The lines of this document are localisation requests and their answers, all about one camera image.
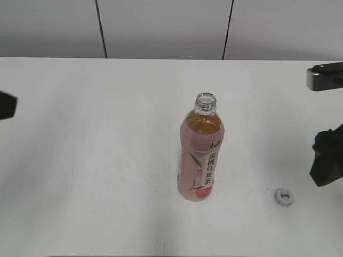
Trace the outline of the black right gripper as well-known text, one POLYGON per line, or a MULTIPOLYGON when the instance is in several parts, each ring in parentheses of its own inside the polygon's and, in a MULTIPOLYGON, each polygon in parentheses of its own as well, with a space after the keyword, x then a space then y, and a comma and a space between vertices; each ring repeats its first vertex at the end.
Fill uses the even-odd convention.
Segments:
POLYGON ((312 148, 315 158, 309 174, 317 187, 342 178, 342 125, 335 130, 319 132, 312 148))

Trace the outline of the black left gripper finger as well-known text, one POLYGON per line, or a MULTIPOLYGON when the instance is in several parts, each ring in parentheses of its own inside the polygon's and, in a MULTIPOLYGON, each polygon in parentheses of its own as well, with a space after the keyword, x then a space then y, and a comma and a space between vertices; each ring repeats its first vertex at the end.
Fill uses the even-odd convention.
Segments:
POLYGON ((12 118, 16 112, 18 98, 0 91, 0 120, 12 118))

